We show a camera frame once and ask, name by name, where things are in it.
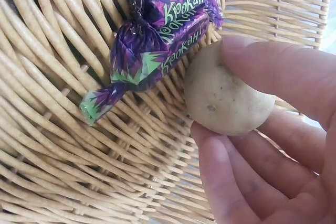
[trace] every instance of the finger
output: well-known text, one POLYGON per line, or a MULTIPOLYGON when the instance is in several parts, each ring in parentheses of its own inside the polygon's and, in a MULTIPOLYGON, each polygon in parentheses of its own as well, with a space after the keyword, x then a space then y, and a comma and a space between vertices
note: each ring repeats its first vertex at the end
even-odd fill
MULTIPOLYGON (((210 138, 211 134, 214 134, 199 124, 193 125, 193 133, 198 136, 207 135, 210 138)), ((259 218, 265 219, 288 200, 284 194, 266 183, 248 165, 227 137, 212 136, 212 138, 214 137, 224 144, 238 188, 259 218)))
POLYGON ((334 55, 239 36, 224 37, 221 49, 224 63, 248 85, 283 98, 329 128, 336 110, 334 55))
POLYGON ((255 131, 243 138, 230 137, 230 140, 253 170, 288 198, 296 197, 303 186, 316 177, 312 171, 280 153, 255 131))
POLYGON ((194 124, 192 136, 198 146, 199 169, 204 190, 218 223, 259 223, 233 175, 228 153, 219 140, 223 136, 202 131, 194 124))
POLYGON ((309 218, 307 218, 300 212, 290 210, 278 211, 262 222, 262 224, 285 224, 285 223, 315 224, 316 222, 311 221, 309 218))
POLYGON ((331 210, 336 216, 336 121, 333 120, 326 138, 324 167, 321 173, 323 184, 329 193, 331 210))
POLYGON ((326 139, 324 130, 279 110, 274 110, 259 130, 300 164, 321 173, 326 139))

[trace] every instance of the small potato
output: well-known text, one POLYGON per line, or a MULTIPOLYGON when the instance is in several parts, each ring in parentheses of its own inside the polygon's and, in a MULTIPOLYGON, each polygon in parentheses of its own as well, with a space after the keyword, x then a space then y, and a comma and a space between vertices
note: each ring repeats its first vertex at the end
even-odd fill
POLYGON ((187 110, 209 130, 245 135, 265 122, 275 97, 245 84, 224 66, 220 56, 220 42, 216 42, 203 48, 190 64, 184 82, 187 110))

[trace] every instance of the wicker basket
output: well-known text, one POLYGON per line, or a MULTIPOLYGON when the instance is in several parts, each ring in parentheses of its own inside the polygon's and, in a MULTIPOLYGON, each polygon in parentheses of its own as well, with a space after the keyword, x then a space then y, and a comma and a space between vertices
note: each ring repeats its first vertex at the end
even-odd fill
POLYGON ((223 30, 89 127, 78 105, 108 84, 127 0, 0 0, 0 223, 213 223, 183 105, 190 59, 222 34, 318 48, 328 5, 226 0, 223 30))

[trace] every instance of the potato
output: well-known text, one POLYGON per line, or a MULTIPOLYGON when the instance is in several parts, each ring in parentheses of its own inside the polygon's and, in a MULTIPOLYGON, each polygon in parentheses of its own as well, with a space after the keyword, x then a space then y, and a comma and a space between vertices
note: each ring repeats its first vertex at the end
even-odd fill
POLYGON ((275 97, 248 86, 224 66, 220 56, 219 41, 203 48, 190 64, 184 81, 187 110, 209 130, 245 135, 265 122, 275 97))

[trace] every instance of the hand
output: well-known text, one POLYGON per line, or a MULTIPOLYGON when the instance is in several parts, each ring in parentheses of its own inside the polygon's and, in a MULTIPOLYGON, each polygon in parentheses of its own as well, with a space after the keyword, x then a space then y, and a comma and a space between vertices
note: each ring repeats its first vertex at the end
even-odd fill
POLYGON ((224 63, 251 87, 277 95, 325 130, 274 110, 257 132, 215 134, 197 123, 201 179, 219 224, 336 223, 336 56, 228 36, 224 63))

